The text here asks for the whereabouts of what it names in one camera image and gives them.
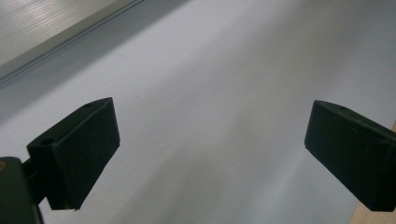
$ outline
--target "gray surface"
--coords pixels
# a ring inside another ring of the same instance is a hole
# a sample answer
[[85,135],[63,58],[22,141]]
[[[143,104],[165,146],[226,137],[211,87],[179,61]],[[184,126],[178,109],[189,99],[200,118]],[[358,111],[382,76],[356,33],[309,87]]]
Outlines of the gray surface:
[[0,1],[0,77],[138,0]]
[[121,146],[69,223],[348,223],[315,99],[396,120],[394,1],[148,0],[0,87],[1,155],[112,96]]

